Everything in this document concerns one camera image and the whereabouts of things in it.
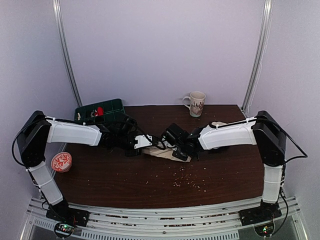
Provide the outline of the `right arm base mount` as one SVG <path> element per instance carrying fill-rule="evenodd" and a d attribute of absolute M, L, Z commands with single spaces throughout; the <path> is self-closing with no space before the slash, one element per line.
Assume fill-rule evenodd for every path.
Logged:
<path fill-rule="evenodd" d="M 242 226 L 254 225 L 262 222 L 268 222 L 281 217 L 281 210 L 276 207 L 254 207 L 243 209 L 238 212 Z"/>

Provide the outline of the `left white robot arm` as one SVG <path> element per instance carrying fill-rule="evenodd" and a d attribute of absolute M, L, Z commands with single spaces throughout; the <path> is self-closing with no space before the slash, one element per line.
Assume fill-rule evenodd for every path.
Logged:
<path fill-rule="evenodd" d="M 14 159 L 25 167 L 43 195 L 48 205 L 47 212 L 61 222 L 67 222 L 75 215 L 75 209 L 70 207 L 49 169 L 47 151 L 50 145 L 121 148 L 138 155 L 152 141 L 153 138 L 140 130 L 137 122 L 125 113 L 118 113 L 108 120 L 66 120 L 36 110 L 16 134 L 12 153 L 19 153 L 19 157 Z"/>

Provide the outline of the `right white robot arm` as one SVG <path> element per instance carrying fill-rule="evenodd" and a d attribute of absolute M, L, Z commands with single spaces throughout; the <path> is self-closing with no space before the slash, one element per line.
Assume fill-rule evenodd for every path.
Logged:
<path fill-rule="evenodd" d="M 250 156 L 245 160 L 245 168 L 250 174 L 240 182 L 240 188 L 245 192 L 238 198 L 244 200 L 254 197 L 249 192 L 255 190 L 253 168 L 260 164 L 264 172 L 261 177 L 263 183 L 258 185 L 262 197 L 260 206 L 256 208 L 256 216 L 266 221 L 273 214 L 279 213 L 278 200 L 288 163 L 285 159 L 286 144 L 294 140 L 267 111 L 262 110 L 255 117 L 231 123 L 210 122 L 204 127 L 195 128 L 191 133 L 173 123 L 163 132 L 161 140 L 167 147 L 173 148 L 173 157 L 184 162 L 188 157 L 198 157 L 204 151 L 254 149 L 256 157 Z"/>

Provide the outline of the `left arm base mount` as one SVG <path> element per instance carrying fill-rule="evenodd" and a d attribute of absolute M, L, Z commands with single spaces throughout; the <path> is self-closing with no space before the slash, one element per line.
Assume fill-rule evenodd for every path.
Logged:
<path fill-rule="evenodd" d="M 46 212 L 46 217 L 55 221 L 64 222 L 72 226 L 86 227 L 90 213 L 86 210 L 70 208 L 63 213 L 54 213 L 53 210 Z"/>

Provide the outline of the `cream underwear navy trim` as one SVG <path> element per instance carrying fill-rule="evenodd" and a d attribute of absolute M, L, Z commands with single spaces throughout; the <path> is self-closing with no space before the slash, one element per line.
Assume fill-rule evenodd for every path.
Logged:
<path fill-rule="evenodd" d="M 221 122 L 221 121 L 213 121 L 213 122 L 210 123 L 210 127 L 211 128 L 219 128 L 219 127 L 224 126 L 224 125 L 226 125 L 226 123 L 225 122 Z"/>

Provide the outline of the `cream boxer underwear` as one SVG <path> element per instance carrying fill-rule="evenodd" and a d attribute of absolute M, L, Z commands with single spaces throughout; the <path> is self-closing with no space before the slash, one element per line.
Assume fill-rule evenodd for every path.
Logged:
<path fill-rule="evenodd" d="M 161 150 L 155 146 L 149 146 L 149 147 L 144 148 L 142 150 L 142 152 L 144 154 L 147 154 L 150 156 L 154 156 L 154 157 L 162 158 L 162 159 L 167 159 L 167 160 L 171 160 L 171 161 L 176 161 L 176 162 L 189 163 L 192 160 L 192 158 L 190 156 L 187 157 L 186 161 L 179 159 L 178 157 L 173 155 L 174 150 L 171 148 L 166 148 L 165 150 Z"/>

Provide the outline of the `white patterned ceramic mug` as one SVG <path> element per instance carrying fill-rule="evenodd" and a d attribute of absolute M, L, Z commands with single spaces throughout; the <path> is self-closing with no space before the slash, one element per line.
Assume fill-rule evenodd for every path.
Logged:
<path fill-rule="evenodd" d="M 189 114 L 194 118 L 202 115 L 206 95 L 200 91 L 193 91 L 189 96 L 182 98 L 182 104 L 189 109 Z"/>

